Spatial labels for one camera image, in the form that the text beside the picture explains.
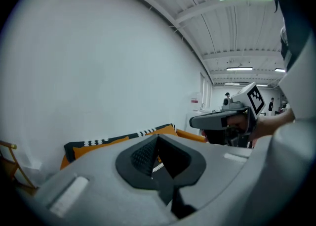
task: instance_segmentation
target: gray plastic housing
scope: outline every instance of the gray plastic housing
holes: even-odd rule
[[[132,188],[116,171],[118,154],[147,137],[87,153],[45,183],[35,199],[49,209],[75,176],[84,176],[89,184],[63,218],[70,225],[258,225],[299,189],[315,160],[315,126],[315,121],[285,125],[273,138],[260,138],[253,150],[168,136],[206,160],[198,182],[180,189],[184,202],[197,209],[181,220],[157,191]]]

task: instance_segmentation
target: wooden chair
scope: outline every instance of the wooden chair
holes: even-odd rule
[[[14,185],[20,189],[23,189],[24,191],[26,191],[27,193],[29,193],[30,195],[34,195],[37,187],[35,187],[32,182],[29,180],[29,178],[25,175],[24,171],[22,170],[22,168],[20,167],[18,161],[16,160],[14,153],[13,153],[13,149],[16,149],[17,146],[15,144],[9,143],[9,142],[5,142],[5,141],[0,141],[0,146],[4,146],[7,147],[9,149],[9,152],[13,158],[13,161],[8,160],[7,158],[5,158],[0,150],[0,161],[1,161],[1,165],[3,167],[4,172],[7,174],[7,176],[9,177],[9,179],[11,181],[13,181]],[[28,185],[22,184],[20,183],[17,178],[14,176],[17,170],[20,170],[22,176],[24,177],[24,179],[26,180],[26,182],[28,183]]]

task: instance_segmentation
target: orange fabric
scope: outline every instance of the orange fabric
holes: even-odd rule
[[[154,135],[154,134],[164,134],[164,135],[174,135],[174,136],[178,136],[177,133],[175,132],[175,130],[173,129],[173,127],[171,125],[164,127],[163,129],[158,129],[154,132],[148,133],[146,134],[147,136],[150,135]]]
[[[80,158],[81,156],[83,156],[85,153],[88,153],[92,150],[95,150],[95,149],[98,149],[98,148],[101,148],[101,147],[105,147],[105,146],[109,146],[109,145],[112,145],[112,144],[115,144],[115,143],[119,143],[121,141],[126,141],[126,140],[129,140],[129,137],[126,136],[125,138],[122,138],[122,139],[118,139],[118,140],[115,140],[111,143],[107,143],[107,144],[100,144],[100,145],[95,145],[95,146],[87,146],[87,147],[81,147],[81,148],[73,148],[74,150],[74,153],[75,153],[75,158],[78,159]]]
[[[64,169],[66,166],[68,166],[70,163],[66,157],[66,155],[64,155],[64,158],[63,158],[63,161],[61,162],[61,166],[60,166],[60,169]]]
[[[186,139],[190,139],[190,140],[194,140],[194,141],[205,142],[203,136],[194,135],[192,133],[185,132],[185,131],[180,130],[180,129],[177,129],[177,135],[179,137],[182,137],[182,138],[186,138]]]

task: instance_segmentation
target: forearm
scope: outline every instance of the forearm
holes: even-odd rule
[[[257,128],[252,135],[253,139],[262,136],[273,135],[273,133],[286,123],[293,122],[295,119],[292,109],[276,116],[262,116],[258,119]]]

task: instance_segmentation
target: person in black shirt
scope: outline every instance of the person in black shirt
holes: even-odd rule
[[[272,110],[273,110],[273,101],[275,99],[274,98],[271,98],[271,102],[269,104],[269,109],[268,109],[268,116],[272,116]]]
[[[284,29],[282,30],[282,50],[281,55],[284,59],[285,69],[288,71],[300,55],[305,42],[312,32],[312,27],[302,14],[302,6],[297,0],[275,0],[276,9],[280,6],[284,17]],[[293,111],[290,109],[282,114],[266,117],[260,116],[257,119],[256,129],[249,136],[249,140],[262,136],[273,135],[282,125],[293,122],[295,119]],[[237,115],[227,119],[228,125],[234,125],[245,130],[248,121],[244,115]]]

